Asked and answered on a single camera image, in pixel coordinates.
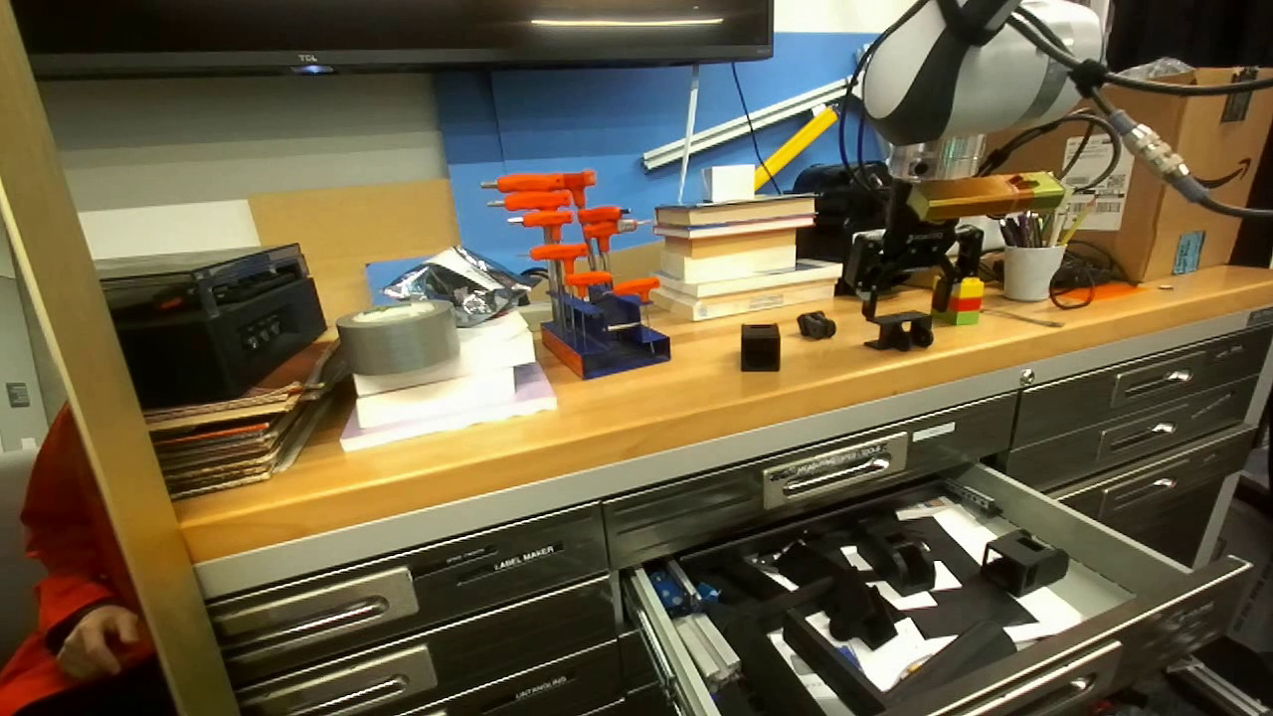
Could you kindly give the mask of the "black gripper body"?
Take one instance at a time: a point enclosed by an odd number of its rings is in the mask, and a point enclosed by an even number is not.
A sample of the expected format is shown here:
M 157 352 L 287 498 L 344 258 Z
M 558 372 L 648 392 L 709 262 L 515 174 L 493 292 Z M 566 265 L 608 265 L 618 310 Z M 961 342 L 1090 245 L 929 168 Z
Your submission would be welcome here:
M 848 242 L 838 292 L 887 292 L 900 290 L 919 269 L 938 269 L 946 279 L 973 274 L 982 262 L 978 226 L 905 226 L 905 229 L 856 229 Z

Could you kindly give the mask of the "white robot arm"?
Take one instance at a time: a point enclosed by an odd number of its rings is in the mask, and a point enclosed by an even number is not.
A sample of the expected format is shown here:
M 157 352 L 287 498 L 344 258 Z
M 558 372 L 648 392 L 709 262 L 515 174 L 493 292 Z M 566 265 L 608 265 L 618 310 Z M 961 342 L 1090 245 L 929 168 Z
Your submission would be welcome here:
M 860 55 L 848 79 L 863 117 L 889 141 L 887 224 L 875 251 L 856 251 L 843 290 L 867 320 L 884 320 L 877 299 L 911 265 L 938 265 L 968 213 L 1015 213 L 1063 206 L 1053 169 L 982 174 L 956 168 L 960 148 L 994 129 L 1063 123 L 1090 103 L 1096 123 L 1185 202 L 1232 220 L 1266 220 L 1266 206 L 1224 206 L 1196 169 L 1102 87 L 1155 91 L 1102 63 L 1102 21 L 1072 0 L 911 0 Z M 1161 95 L 1236 95 L 1236 83 L 1161 83 Z

